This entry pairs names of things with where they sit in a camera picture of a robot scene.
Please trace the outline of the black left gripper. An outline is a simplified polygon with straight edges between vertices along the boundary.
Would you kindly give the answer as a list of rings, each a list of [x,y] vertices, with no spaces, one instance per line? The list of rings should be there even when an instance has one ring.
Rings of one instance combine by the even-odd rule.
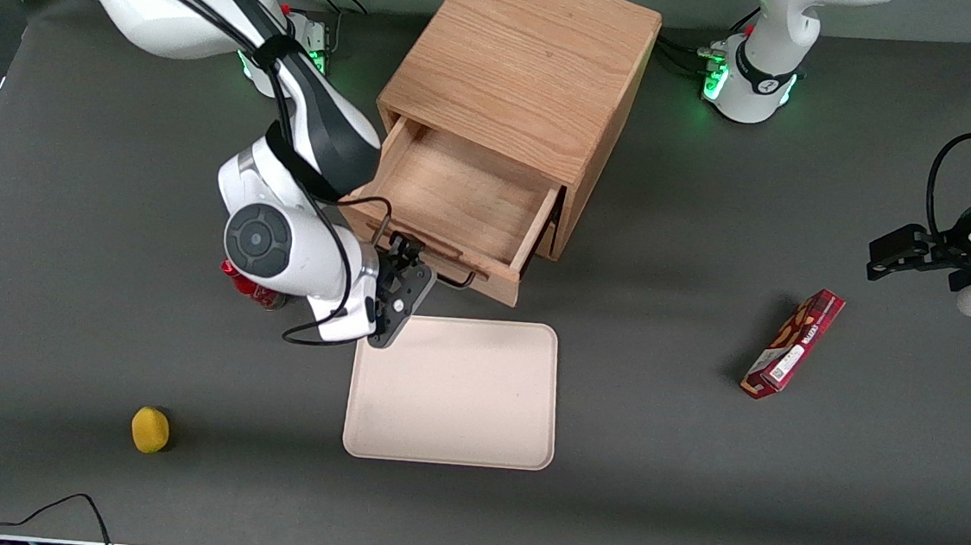
[[[971,287],[971,241],[968,234],[927,232],[922,225],[905,224],[871,242],[866,279],[885,279],[906,271],[941,272],[952,293]]]

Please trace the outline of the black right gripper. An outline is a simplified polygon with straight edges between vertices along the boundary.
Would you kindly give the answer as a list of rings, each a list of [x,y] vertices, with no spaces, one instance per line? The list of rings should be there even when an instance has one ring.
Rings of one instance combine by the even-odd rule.
[[[435,272],[421,263],[422,251],[420,244],[410,244],[402,233],[390,235],[388,259],[379,263],[375,328],[366,340],[372,348],[389,347],[435,285]]]

